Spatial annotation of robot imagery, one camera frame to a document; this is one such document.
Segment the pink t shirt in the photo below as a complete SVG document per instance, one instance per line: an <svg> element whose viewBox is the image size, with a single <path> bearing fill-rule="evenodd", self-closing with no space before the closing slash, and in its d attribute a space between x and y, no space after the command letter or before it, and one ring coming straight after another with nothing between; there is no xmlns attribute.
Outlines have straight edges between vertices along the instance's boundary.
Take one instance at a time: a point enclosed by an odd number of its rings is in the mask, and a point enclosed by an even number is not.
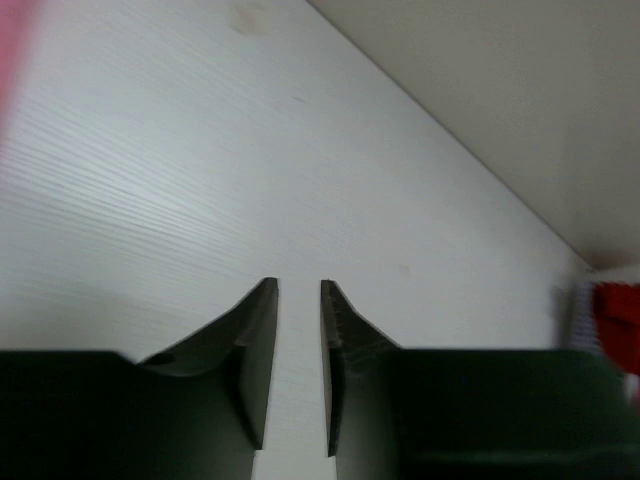
<svg viewBox="0 0 640 480"><path fill-rule="evenodd" d="M14 80L31 32L39 1L1 1L1 122L9 108Z"/></svg>

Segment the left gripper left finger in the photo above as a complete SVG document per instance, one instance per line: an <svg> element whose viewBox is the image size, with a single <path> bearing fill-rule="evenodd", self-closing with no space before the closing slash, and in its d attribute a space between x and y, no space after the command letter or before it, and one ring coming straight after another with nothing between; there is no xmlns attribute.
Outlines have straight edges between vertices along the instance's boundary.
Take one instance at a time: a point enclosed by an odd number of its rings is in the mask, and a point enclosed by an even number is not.
<svg viewBox="0 0 640 480"><path fill-rule="evenodd" d="M141 362L112 351L1 355L5 479L248 479L262 448L278 282Z"/></svg>

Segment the red t shirt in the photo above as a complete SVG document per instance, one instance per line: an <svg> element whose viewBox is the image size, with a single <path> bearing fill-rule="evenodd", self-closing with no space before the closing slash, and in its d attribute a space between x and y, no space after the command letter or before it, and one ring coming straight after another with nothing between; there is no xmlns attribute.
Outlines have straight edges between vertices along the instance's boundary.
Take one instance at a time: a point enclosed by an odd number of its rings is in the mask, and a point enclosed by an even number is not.
<svg viewBox="0 0 640 480"><path fill-rule="evenodd" d="M593 316L604 353L625 373L639 374L639 285L600 283Z"/></svg>

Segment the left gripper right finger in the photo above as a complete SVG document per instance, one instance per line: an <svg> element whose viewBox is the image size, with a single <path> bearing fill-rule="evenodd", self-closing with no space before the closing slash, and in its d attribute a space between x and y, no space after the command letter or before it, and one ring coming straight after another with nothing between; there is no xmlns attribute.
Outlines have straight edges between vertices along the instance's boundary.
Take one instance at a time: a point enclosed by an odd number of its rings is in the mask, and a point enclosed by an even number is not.
<svg viewBox="0 0 640 480"><path fill-rule="evenodd" d="M576 350L410 349L321 284L327 452L340 479L635 479L639 416Z"/></svg>

